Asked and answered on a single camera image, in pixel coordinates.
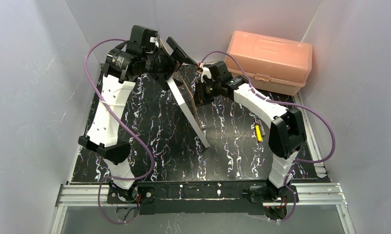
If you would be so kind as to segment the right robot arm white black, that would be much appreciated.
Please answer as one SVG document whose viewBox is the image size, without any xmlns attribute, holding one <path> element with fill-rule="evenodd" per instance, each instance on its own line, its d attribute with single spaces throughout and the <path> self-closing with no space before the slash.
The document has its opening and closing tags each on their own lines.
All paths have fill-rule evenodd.
<svg viewBox="0 0 391 234">
<path fill-rule="evenodd" d="M 271 103 L 243 76 L 233 76 L 223 61 L 212 65 L 199 64 L 201 75 L 196 82 L 194 103 L 197 107 L 211 104 L 215 97 L 226 97 L 256 115 L 269 128 L 268 145 L 273 153 L 272 169 L 268 182 L 280 189 L 289 183 L 289 170 L 293 166 L 301 145 L 307 136 L 301 111 Z"/>
</svg>

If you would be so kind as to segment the yellow handled screwdriver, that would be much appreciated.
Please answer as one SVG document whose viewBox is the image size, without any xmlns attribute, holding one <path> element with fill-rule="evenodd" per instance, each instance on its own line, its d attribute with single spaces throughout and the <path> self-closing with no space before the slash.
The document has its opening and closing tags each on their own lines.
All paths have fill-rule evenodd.
<svg viewBox="0 0 391 234">
<path fill-rule="evenodd" d="M 254 127 L 255 127 L 255 135 L 256 135 L 257 142 L 262 142 L 263 135 L 262 135 L 261 127 L 258 124 L 256 124 Z"/>
</svg>

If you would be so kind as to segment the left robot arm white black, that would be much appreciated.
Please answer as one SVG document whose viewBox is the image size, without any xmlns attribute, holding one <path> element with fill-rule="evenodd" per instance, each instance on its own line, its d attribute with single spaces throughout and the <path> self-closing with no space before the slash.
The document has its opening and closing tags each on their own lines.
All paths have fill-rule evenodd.
<svg viewBox="0 0 391 234">
<path fill-rule="evenodd" d="M 158 31 L 135 25 L 129 40 L 123 39 L 108 52 L 102 67 L 102 88 L 96 91 L 99 104 L 92 125 L 78 140 L 79 145 L 104 159 L 113 184 L 122 190 L 129 190 L 136 180 L 147 176 L 133 175 L 128 162 L 130 144 L 118 140 L 119 127 L 124 125 L 121 116 L 137 79 L 147 75 L 163 90 L 171 90 L 172 84 L 182 85 L 172 77 L 181 65 L 195 64 L 173 37 L 166 42 L 171 54 L 160 42 Z"/>
</svg>

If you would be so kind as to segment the white wooden photo frame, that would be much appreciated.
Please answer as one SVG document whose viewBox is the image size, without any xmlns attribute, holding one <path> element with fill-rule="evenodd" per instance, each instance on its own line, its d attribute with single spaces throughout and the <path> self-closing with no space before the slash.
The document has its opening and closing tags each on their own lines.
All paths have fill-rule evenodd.
<svg viewBox="0 0 391 234">
<path fill-rule="evenodd" d="M 204 145 L 205 148 L 209 148 L 210 147 L 210 144 L 208 143 L 204 133 L 202 132 L 199 124 L 197 123 L 195 117 L 193 116 L 193 114 L 191 113 L 190 109 L 189 109 L 189 106 L 186 104 L 185 100 L 184 100 L 184 97 L 182 96 L 177 84 L 175 83 L 173 77 L 170 77 L 168 80 L 167 80 L 167 84 L 177 102 L 177 104 L 179 105 L 180 109 L 182 110 L 182 112 L 184 113 L 185 117 L 187 118 L 188 122 L 190 123 L 192 129 L 194 130 L 194 132 L 197 134 L 199 140 L 202 142 L 202 144 Z"/>
</svg>

